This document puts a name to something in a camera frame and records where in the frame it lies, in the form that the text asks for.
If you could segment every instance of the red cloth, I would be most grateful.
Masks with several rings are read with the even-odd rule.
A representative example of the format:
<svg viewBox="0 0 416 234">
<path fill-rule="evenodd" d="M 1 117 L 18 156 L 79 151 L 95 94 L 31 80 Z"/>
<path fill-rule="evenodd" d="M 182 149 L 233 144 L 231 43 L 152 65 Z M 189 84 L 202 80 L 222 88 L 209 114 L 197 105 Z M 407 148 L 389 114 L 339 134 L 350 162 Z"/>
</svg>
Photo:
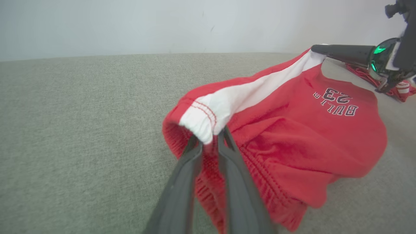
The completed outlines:
<svg viewBox="0 0 416 234">
<path fill-rule="evenodd" d="M 372 84 L 374 87 L 378 87 L 380 85 L 380 81 L 373 79 L 368 71 L 365 68 L 354 66 L 352 64 L 346 64 L 347 69 L 357 75 L 358 77 L 366 80 L 368 83 Z M 397 84 L 397 86 L 390 91 L 388 91 L 386 94 L 397 98 L 401 102 L 405 102 L 407 97 L 412 96 L 416 93 L 416 89 L 410 85 L 410 83 L 407 80 L 404 80 Z"/>
<path fill-rule="evenodd" d="M 163 134 L 180 157 L 189 137 L 204 142 L 195 193 L 225 233 L 218 133 L 227 124 L 272 220 L 295 231 L 307 207 L 321 207 L 327 185 L 362 177 L 387 143 L 374 93 L 328 79 L 323 55 L 305 51 L 251 77 L 188 92 L 166 116 Z"/>
</svg>

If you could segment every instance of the gray couch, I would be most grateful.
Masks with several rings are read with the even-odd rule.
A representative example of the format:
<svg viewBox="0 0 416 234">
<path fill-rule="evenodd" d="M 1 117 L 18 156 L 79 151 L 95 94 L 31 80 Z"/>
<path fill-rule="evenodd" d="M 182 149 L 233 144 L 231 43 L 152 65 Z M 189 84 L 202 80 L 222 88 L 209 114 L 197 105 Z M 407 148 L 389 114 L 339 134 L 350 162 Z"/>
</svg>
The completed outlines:
<svg viewBox="0 0 416 234">
<path fill-rule="evenodd" d="M 161 133 L 187 91 L 292 54 L 169 54 L 0 63 L 0 233 L 141 233 L 175 167 Z M 324 74 L 373 90 L 343 64 Z M 362 179 L 328 187 L 298 234 L 416 233 L 416 97 L 376 94 L 389 145 Z M 196 204 L 195 234 L 217 233 Z M 280 233 L 288 233 L 277 225 Z"/>
</svg>

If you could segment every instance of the stitching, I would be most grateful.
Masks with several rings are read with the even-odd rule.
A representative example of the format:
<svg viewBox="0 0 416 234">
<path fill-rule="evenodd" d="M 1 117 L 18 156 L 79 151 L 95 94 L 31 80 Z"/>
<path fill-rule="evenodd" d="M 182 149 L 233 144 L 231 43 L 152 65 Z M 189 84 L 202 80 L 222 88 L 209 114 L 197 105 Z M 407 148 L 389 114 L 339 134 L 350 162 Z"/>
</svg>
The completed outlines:
<svg viewBox="0 0 416 234">
<path fill-rule="evenodd" d="M 209 122 L 210 123 L 212 123 L 212 119 L 211 119 L 211 117 L 208 115 L 208 113 L 204 110 L 204 109 L 202 109 L 201 107 L 196 107 L 196 106 L 192 106 L 193 108 L 196 108 L 196 109 L 200 109 L 200 110 L 202 110 L 206 115 L 207 115 L 207 117 L 209 118 Z"/>
<path fill-rule="evenodd" d="M 215 115 L 214 111 L 212 111 L 211 108 L 209 108 L 207 105 L 205 105 L 203 103 L 200 103 L 200 102 L 198 102 L 196 100 L 194 100 L 194 102 L 198 103 L 199 105 L 205 106 L 208 110 L 211 111 L 212 115 L 214 116 L 214 128 L 213 128 L 213 130 L 214 130 L 215 129 L 215 126 L 217 125 L 217 116 Z"/>
<path fill-rule="evenodd" d="M 258 170 L 258 173 L 263 177 L 263 179 L 264 179 L 264 181 L 268 181 L 268 179 L 266 178 L 266 176 L 263 174 L 264 172 L 266 173 L 266 174 L 268 174 L 268 172 L 266 171 L 266 170 L 264 170 L 264 168 L 262 167 L 262 166 L 260 166 L 260 165 L 258 165 L 257 163 L 255 163 L 254 162 L 254 160 L 253 160 L 253 156 L 249 153 L 249 151 L 245 148 L 245 146 L 244 147 L 241 147 L 240 148 L 240 150 L 243 150 L 244 152 L 245 152 L 245 154 L 247 155 L 247 159 L 252 163 L 252 165 L 254 166 L 254 167 L 256 167 L 257 168 L 257 170 Z M 281 194 L 281 195 L 283 195 L 283 197 L 284 197 L 284 199 L 286 200 L 286 202 L 289 200 L 289 198 L 287 197 L 287 195 L 285 194 L 285 192 L 284 191 L 282 191 L 282 188 L 280 187 L 280 184 L 279 183 L 277 183 L 276 182 L 276 180 L 272 177 L 272 176 L 270 176 L 269 174 L 268 174 L 268 178 L 270 178 L 274 183 L 275 183 L 275 185 L 277 185 L 277 189 L 279 190 L 279 194 Z M 277 200 L 280 202 L 280 204 L 282 204 L 284 207 L 286 206 L 286 204 L 283 202 L 283 200 L 282 199 L 279 199 L 279 197 L 281 197 L 281 196 L 279 196 L 279 194 L 277 193 L 277 191 L 273 188 L 273 186 L 269 186 L 269 188 L 271 188 L 271 190 L 274 192 L 274 194 L 275 194 L 275 196 L 278 198 Z"/>
</svg>

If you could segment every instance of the white wall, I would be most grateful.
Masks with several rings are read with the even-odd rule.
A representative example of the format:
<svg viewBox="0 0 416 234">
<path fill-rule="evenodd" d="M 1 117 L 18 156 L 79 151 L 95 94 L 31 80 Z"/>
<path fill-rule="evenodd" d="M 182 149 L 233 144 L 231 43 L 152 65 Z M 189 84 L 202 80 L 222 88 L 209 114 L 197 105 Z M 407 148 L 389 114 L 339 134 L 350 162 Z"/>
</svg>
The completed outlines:
<svg viewBox="0 0 416 234">
<path fill-rule="evenodd" d="M 301 52 L 398 36 L 394 0 L 0 0 L 0 61 L 195 52 Z"/>
</svg>

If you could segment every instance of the green light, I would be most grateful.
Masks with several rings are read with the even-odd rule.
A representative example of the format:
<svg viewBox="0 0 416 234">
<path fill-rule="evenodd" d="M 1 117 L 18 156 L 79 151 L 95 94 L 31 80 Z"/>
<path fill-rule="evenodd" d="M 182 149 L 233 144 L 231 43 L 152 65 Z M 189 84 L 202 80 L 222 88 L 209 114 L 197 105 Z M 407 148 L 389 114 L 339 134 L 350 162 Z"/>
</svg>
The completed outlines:
<svg viewBox="0 0 416 234">
<path fill-rule="evenodd" d="M 376 68 L 376 66 L 374 65 L 373 62 L 371 63 L 371 66 L 373 67 L 373 70 L 376 72 L 377 71 L 377 68 Z"/>
<path fill-rule="evenodd" d="M 377 46 L 377 48 L 374 50 L 374 54 L 381 53 L 381 52 L 383 52 L 385 50 L 386 50 L 386 48 L 380 48 L 380 46 Z"/>
</svg>

